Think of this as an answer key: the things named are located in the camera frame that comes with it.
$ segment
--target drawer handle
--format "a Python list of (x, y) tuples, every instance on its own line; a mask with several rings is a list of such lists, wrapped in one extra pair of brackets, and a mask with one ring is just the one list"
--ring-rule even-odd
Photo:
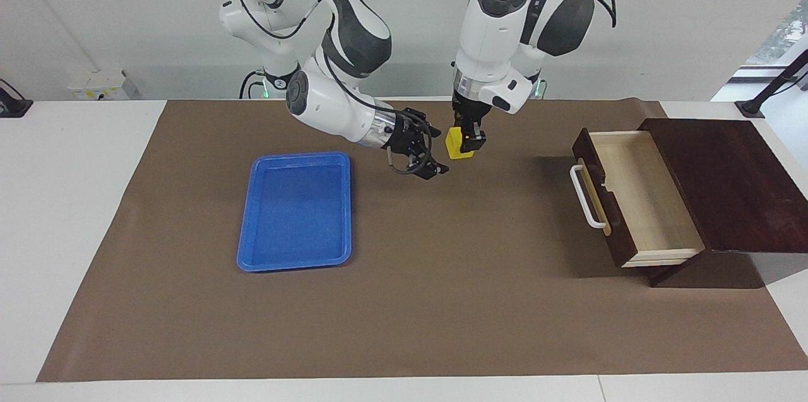
[(576, 174), (576, 172), (580, 172), (582, 170), (583, 164), (574, 165), (571, 169), (569, 169), (569, 177), (572, 178), (572, 186), (575, 188), (575, 193), (578, 195), (578, 201), (581, 203), (583, 215), (586, 216), (586, 222), (589, 223), (589, 225), (593, 228), (604, 229), (606, 228), (606, 223), (601, 223), (595, 220), (595, 217), (592, 216), (591, 210), (589, 210), (589, 204), (586, 203), (586, 198), (583, 197), (581, 181), (578, 180), (578, 175)]

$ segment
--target white wall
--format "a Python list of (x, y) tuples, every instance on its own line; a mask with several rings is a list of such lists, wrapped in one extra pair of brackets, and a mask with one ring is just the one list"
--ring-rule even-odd
[[(126, 69), (150, 98), (233, 97), (259, 63), (220, 28), (224, 1), (0, 0), (0, 75), (35, 99), (68, 98), (67, 73), (93, 64)], [(393, 57), (364, 91), (450, 94), (466, 0), (366, 1), (393, 31)], [(797, 2), (618, 0), (616, 29), (598, 10), (583, 47), (548, 61), (548, 97), (709, 100)], [(300, 32), (300, 56), (326, 17)]]

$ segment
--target dark wooden top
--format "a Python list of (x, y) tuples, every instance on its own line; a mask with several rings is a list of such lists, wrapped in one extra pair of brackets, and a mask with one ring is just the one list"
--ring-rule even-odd
[(808, 201), (749, 121), (648, 119), (708, 249), (808, 252)]

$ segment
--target wooden cabinet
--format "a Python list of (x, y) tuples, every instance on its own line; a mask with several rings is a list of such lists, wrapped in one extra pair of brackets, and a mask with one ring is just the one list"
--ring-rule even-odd
[(573, 152), (588, 223), (653, 287), (762, 287), (808, 268), (808, 201), (749, 121), (583, 129)]

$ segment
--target window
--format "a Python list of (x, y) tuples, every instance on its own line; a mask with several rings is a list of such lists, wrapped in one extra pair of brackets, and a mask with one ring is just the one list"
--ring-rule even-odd
[(774, 33), (760, 45), (754, 55), (747, 60), (747, 65), (787, 65), (790, 49), (800, 42), (808, 33), (808, 0), (799, 2), (785, 19), (777, 25)]

